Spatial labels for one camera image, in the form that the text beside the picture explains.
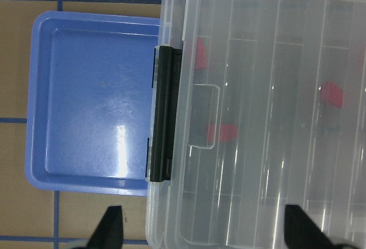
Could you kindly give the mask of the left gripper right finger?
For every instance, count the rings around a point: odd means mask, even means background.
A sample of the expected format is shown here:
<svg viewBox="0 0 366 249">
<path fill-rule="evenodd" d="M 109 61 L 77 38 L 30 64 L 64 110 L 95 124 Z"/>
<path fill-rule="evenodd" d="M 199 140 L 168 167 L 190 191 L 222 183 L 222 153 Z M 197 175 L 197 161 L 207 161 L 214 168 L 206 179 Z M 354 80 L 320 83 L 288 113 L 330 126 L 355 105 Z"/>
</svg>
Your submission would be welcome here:
<svg viewBox="0 0 366 249">
<path fill-rule="evenodd" d="M 331 241 L 296 204 L 285 206 L 285 244 L 287 248 L 354 248 L 346 242 Z"/>
</svg>

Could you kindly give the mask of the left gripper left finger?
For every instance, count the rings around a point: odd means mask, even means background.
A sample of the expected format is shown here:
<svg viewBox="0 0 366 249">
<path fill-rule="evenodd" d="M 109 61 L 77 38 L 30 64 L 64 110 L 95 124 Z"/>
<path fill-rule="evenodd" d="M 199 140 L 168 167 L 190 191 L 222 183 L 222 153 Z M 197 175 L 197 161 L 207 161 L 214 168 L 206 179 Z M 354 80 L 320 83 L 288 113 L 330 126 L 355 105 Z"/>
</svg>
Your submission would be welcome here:
<svg viewBox="0 0 366 249">
<path fill-rule="evenodd" d="M 124 243 L 121 206 L 109 206 L 86 244 L 86 248 L 122 248 Z"/>
</svg>

